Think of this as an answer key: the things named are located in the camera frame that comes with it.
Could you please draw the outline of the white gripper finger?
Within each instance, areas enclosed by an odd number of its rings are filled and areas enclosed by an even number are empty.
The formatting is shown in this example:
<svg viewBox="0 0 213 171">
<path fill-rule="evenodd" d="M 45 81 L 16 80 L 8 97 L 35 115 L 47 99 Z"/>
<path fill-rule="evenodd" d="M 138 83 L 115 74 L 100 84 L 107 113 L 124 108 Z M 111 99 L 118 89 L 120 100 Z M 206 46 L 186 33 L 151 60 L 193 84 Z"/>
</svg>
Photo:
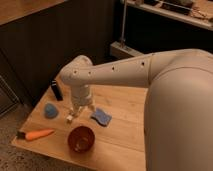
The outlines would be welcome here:
<svg viewBox="0 0 213 171">
<path fill-rule="evenodd" d="M 80 107 L 79 106 L 73 107 L 70 110 L 70 115 L 73 116 L 73 117 L 77 117 L 79 114 L 80 114 Z"/>
<path fill-rule="evenodd" d="M 88 109 L 94 113 L 96 111 L 96 107 L 93 104 L 88 105 Z"/>
</svg>

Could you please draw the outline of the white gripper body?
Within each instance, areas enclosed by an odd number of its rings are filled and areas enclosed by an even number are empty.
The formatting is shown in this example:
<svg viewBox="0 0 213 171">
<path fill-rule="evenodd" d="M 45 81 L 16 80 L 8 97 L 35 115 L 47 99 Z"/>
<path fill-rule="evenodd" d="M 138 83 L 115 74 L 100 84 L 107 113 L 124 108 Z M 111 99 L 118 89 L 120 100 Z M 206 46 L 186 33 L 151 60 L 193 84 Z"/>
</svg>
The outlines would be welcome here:
<svg viewBox="0 0 213 171">
<path fill-rule="evenodd" d="M 71 101 L 74 106 L 87 106 L 92 103 L 92 93 L 89 85 L 72 86 Z"/>
</svg>

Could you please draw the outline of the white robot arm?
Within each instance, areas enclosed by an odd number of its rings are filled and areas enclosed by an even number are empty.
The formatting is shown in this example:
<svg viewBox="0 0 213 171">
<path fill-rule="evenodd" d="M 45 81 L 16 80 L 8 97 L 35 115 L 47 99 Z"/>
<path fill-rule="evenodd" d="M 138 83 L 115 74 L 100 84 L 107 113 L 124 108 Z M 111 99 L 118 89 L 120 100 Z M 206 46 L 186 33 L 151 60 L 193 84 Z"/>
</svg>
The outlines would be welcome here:
<svg viewBox="0 0 213 171">
<path fill-rule="evenodd" d="M 147 171 L 213 171 L 213 54 L 182 49 L 94 65 L 79 55 L 60 70 L 73 108 L 92 85 L 143 87 Z"/>
</svg>

